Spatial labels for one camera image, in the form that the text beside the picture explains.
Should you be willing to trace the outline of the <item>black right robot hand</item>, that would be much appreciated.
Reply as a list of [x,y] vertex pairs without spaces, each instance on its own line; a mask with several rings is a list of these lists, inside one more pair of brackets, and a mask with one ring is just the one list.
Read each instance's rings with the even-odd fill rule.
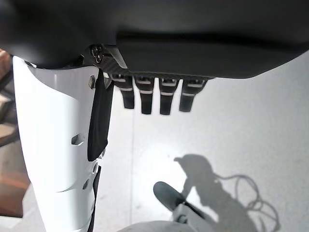
[[113,87],[183,80],[181,111],[214,78],[247,79],[309,49],[306,0],[3,0],[0,47],[12,57],[26,165],[93,164],[108,143]]

